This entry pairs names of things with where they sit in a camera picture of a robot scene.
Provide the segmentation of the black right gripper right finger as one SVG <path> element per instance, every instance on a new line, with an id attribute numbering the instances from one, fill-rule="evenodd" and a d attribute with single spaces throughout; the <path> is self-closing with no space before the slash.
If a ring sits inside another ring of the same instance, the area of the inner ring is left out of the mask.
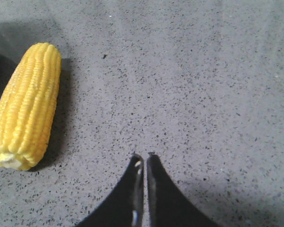
<path id="1" fill-rule="evenodd" d="M 177 188 L 160 157 L 147 159 L 148 202 L 151 227 L 218 227 Z"/>

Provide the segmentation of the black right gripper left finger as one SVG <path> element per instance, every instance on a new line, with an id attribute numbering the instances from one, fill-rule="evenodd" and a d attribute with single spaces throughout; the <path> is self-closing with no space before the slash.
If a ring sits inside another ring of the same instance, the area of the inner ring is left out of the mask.
<path id="1" fill-rule="evenodd" d="M 144 162 L 133 154 L 126 171 L 106 199 L 78 227 L 140 227 L 143 217 Z"/>

